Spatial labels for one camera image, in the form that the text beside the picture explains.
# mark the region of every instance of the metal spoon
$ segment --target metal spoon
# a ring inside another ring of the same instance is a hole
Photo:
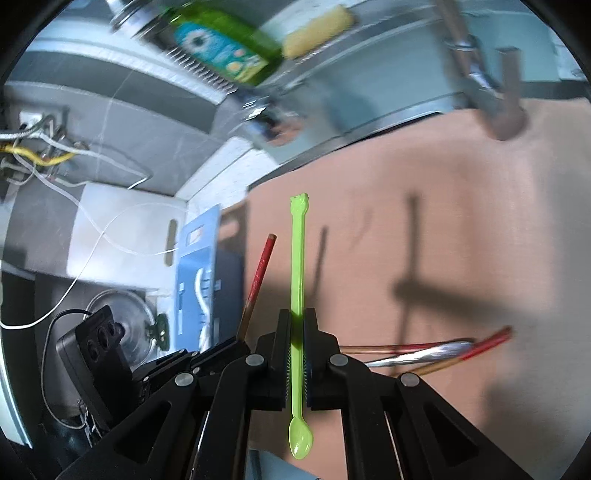
[[[373,360],[365,362],[368,367],[393,367],[394,365],[409,365],[409,364],[423,364],[428,362],[436,362],[438,360],[445,360],[447,358],[454,358],[466,352],[472,347],[474,340],[472,339],[458,339],[451,342],[442,343],[441,345],[425,348],[418,352],[405,353],[398,356],[389,356],[381,358],[380,360]]]

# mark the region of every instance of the blue box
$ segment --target blue box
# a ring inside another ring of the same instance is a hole
[[[176,350],[204,351],[236,334],[243,307],[243,260],[219,250],[220,206],[181,230],[174,293]]]

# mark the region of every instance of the spoon handle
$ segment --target spoon handle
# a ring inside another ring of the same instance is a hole
[[[291,414],[302,419],[304,367],[304,239],[308,195],[291,198]]]

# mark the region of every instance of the green bottle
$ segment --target green bottle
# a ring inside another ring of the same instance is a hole
[[[227,79],[258,85],[282,61],[281,46],[269,36],[202,2],[167,14],[177,44]]]

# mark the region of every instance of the sponge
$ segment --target sponge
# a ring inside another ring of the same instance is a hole
[[[301,57],[344,32],[354,23],[355,17],[351,12],[343,5],[337,5],[286,36],[283,41],[283,56],[287,59]]]

